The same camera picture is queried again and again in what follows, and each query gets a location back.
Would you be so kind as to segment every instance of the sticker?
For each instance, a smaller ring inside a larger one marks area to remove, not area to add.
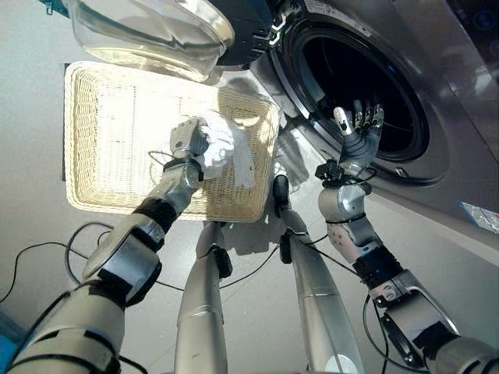
[[[459,205],[478,226],[499,234],[499,214],[468,203],[459,202]]]
[[[335,18],[339,21],[342,21],[343,23],[346,23],[350,27],[353,27],[365,37],[370,37],[372,35],[372,33],[368,31],[365,26],[355,21],[352,17],[347,16],[343,12],[340,12],[333,6],[326,4],[324,1],[305,0],[305,6],[309,13],[323,14],[325,16]]]

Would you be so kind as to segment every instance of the floor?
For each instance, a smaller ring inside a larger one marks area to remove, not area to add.
[[[72,208],[62,181],[63,64],[91,59],[81,51],[69,21],[45,16],[42,5],[19,0],[4,5],[0,14],[0,297],[12,282],[14,259],[28,245],[56,240],[66,242],[88,221],[115,224],[113,214]],[[325,234],[317,209],[320,181],[314,178],[321,155],[300,132],[287,126],[278,138],[276,171],[285,171],[292,183],[292,203],[307,223],[312,238]],[[388,209],[371,196],[366,212],[385,245],[434,293],[448,309],[463,334],[499,347],[499,272],[495,266],[438,236],[409,213]],[[194,259],[196,236],[202,224],[177,221],[160,251],[160,279],[181,287]],[[256,268],[278,242],[284,228],[271,202],[254,224],[233,224],[224,229],[234,273],[233,281]],[[90,253],[99,230],[86,231],[75,248]],[[338,258],[327,242],[318,247]],[[76,273],[83,265],[72,258]],[[334,264],[331,273],[356,333],[366,372],[380,370],[381,359],[369,346],[361,327],[366,289]],[[62,249],[46,245],[22,255],[12,294],[0,312],[27,329],[50,301],[71,287],[62,263]],[[147,367],[150,373],[173,370],[176,316],[181,293],[154,286],[146,299],[126,313],[122,354]],[[299,325],[294,275],[276,255],[256,275],[221,292],[229,371],[247,374],[304,370],[306,358]],[[370,313],[373,337],[380,341]],[[124,367],[125,373],[133,373]],[[389,366],[388,373],[400,370]]]

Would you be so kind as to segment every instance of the white towel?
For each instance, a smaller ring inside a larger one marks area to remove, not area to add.
[[[251,189],[255,186],[253,155],[243,129],[237,123],[214,111],[207,111],[202,116],[192,117],[200,123],[201,131],[207,134],[210,144],[200,164],[205,166],[206,179],[221,176],[224,166],[232,161],[235,170],[235,187]]]

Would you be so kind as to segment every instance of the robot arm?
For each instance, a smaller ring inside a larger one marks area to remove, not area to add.
[[[195,156],[207,141],[195,123],[172,132],[175,160],[159,185],[89,258],[83,282],[51,309],[28,337],[9,373],[119,372],[125,308],[140,302],[161,272],[157,251],[203,179]]]
[[[440,374],[493,372],[499,366],[497,352],[459,336],[444,309],[388,251],[367,219],[364,197],[370,186],[355,177],[375,157],[383,109],[375,107],[372,124],[369,119],[361,121],[358,103],[354,107],[356,123],[367,124],[367,129],[354,129],[348,114],[335,108],[335,119],[347,138],[340,164],[328,160],[316,172],[323,180],[319,208],[332,245],[356,270],[377,306],[386,308],[382,326],[407,366],[424,369],[426,365]]]

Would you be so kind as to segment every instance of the woven basket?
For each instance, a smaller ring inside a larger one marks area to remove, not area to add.
[[[180,218],[257,220],[270,185],[275,105],[229,89],[98,62],[75,62],[65,74],[68,201],[81,210],[132,212],[161,178],[162,166],[148,152],[169,152],[171,129],[185,116],[208,110],[244,127],[257,183],[252,189],[234,187],[230,163],[220,178],[201,183]]]

